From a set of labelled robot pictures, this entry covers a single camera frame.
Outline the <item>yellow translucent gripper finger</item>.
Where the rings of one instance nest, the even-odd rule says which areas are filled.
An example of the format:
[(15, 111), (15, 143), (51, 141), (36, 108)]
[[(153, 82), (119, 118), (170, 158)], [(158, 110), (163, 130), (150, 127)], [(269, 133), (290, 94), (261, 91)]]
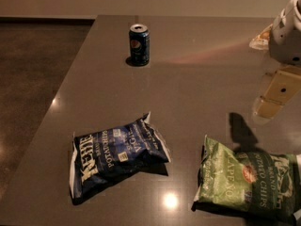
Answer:
[(261, 51), (268, 50), (271, 30), (271, 25), (265, 27), (260, 34), (258, 34), (255, 38), (251, 40), (251, 42), (249, 43), (249, 47)]
[(301, 68), (285, 65), (265, 75), (253, 113), (259, 120), (271, 120), (301, 91)]

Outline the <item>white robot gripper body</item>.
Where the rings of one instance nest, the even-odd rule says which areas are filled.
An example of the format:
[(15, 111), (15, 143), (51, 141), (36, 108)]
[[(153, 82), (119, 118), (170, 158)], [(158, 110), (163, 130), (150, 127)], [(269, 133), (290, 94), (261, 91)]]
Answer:
[(282, 64), (301, 65), (301, 0), (290, 0), (273, 21), (269, 53)]

